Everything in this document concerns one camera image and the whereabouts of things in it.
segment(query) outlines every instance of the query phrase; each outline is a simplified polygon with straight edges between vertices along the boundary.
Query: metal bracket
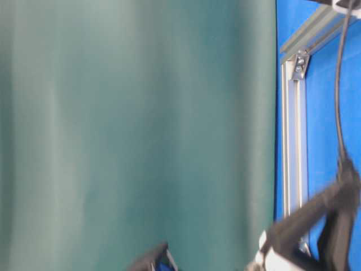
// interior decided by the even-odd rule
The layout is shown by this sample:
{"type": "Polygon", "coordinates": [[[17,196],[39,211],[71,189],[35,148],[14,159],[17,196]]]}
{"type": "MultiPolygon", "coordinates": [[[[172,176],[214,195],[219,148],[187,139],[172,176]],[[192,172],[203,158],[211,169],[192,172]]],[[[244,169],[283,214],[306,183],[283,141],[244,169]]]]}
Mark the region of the metal bracket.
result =
{"type": "Polygon", "coordinates": [[[292,80],[302,80],[305,78],[309,66],[310,55],[306,50],[299,50],[293,57],[292,80]]]}

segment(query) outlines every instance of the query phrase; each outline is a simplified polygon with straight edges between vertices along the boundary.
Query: blue backdrop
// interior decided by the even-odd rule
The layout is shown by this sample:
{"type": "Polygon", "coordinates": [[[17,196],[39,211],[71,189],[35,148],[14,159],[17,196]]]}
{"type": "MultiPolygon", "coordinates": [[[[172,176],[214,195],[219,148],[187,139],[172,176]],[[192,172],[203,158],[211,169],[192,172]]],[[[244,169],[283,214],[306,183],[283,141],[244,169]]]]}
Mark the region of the blue backdrop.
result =
{"type": "MultiPolygon", "coordinates": [[[[297,28],[318,8],[318,4],[304,0],[278,0],[278,49],[297,28]]],[[[337,170],[337,136],[334,120],[334,75],[339,36],[311,57],[306,77],[307,89],[307,155],[309,174],[309,196],[330,184],[337,170]]],[[[361,22],[349,29],[341,72],[341,121],[347,150],[358,170],[361,169],[361,22]]],[[[281,90],[278,85],[278,173],[276,218],[282,217],[281,189],[281,90]]],[[[317,253],[317,239],[322,230],[321,221],[310,234],[311,250],[317,253]]],[[[361,249],[361,218],[355,222],[351,241],[350,264],[357,270],[361,264],[358,256],[361,249]]]]}

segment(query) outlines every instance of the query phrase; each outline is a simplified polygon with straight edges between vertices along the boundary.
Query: green curtain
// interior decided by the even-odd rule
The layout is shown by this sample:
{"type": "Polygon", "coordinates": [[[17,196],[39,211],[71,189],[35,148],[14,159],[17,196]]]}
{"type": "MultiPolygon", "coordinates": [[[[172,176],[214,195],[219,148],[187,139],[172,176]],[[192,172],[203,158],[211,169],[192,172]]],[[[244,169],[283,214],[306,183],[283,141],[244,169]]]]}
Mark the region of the green curtain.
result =
{"type": "Polygon", "coordinates": [[[242,270],[273,218],[275,1],[2,0],[0,269],[242,270]]]}

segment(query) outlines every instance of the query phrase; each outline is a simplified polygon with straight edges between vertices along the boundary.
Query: bolt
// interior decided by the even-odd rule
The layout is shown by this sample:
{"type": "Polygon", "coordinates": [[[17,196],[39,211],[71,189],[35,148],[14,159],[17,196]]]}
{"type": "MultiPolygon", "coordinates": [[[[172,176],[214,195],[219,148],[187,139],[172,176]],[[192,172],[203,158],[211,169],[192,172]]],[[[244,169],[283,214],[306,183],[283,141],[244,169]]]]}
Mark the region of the bolt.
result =
{"type": "Polygon", "coordinates": [[[296,71],[296,72],[302,72],[302,67],[301,67],[301,66],[296,66],[295,71],[296,71]]]}
{"type": "Polygon", "coordinates": [[[305,63],[305,60],[303,58],[299,58],[297,64],[303,65],[305,63]]]}

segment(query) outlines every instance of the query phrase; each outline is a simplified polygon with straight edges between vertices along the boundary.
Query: blue object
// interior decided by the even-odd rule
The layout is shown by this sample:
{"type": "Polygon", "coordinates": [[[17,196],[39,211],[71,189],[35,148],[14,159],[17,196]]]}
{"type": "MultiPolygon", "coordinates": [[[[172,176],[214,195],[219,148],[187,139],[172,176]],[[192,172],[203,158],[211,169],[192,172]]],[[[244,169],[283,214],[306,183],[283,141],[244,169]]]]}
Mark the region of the blue object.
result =
{"type": "Polygon", "coordinates": [[[156,271],[174,271],[172,267],[168,267],[165,264],[160,263],[156,271]]]}

